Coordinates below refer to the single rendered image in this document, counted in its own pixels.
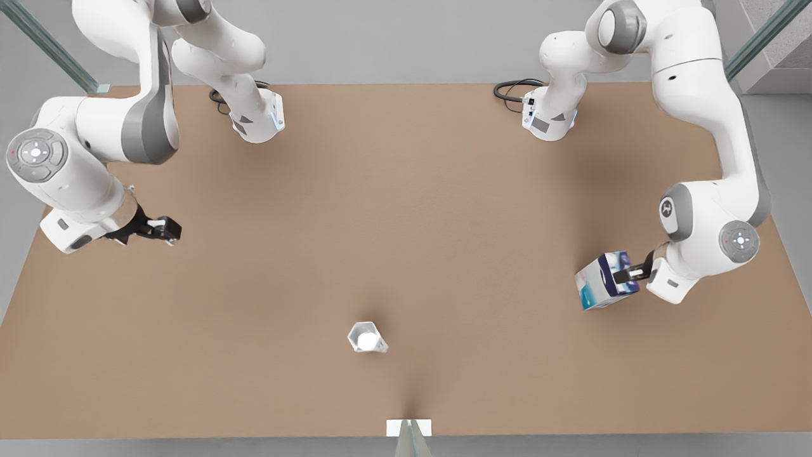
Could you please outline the blue and white box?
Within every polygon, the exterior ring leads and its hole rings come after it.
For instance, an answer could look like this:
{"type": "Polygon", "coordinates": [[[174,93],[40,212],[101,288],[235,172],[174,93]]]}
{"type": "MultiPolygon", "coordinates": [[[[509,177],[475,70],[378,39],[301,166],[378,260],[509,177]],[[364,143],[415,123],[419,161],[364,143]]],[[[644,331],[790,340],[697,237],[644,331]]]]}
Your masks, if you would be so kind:
{"type": "Polygon", "coordinates": [[[640,291],[635,281],[615,282],[613,274],[631,266],[626,251],[603,253],[574,275],[583,310],[607,307],[640,291]]]}

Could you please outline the white faceted cup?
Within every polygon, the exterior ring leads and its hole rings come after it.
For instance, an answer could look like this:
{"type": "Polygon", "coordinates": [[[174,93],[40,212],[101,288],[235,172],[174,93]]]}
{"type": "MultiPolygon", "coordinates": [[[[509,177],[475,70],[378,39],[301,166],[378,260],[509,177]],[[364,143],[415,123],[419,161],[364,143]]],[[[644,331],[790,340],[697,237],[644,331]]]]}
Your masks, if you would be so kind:
{"type": "Polygon", "coordinates": [[[348,341],[356,353],[386,353],[389,346],[374,322],[357,322],[348,333],[348,341]]]}

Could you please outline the silver frame post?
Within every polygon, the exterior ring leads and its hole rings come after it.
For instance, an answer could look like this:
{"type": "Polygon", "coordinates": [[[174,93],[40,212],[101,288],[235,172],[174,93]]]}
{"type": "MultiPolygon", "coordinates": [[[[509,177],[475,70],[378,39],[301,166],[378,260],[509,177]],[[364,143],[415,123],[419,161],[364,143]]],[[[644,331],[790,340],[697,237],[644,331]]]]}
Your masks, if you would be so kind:
{"type": "Polygon", "coordinates": [[[87,95],[105,95],[110,84],[99,84],[44,26],[17,0],[0,0],[0,12],[54,61],[87,95]]]}
{"type": "Polygon", "coordinates": [[[751,95],[812,93],[812,0],[716,0],[729,81],[751,95]]]}
{"type": "Polygon", "coordinates": [[[431,419],[388,419],[386,436],[397,437],[395,457],[433,457],[426,437],[431,437],[431,419]]]}

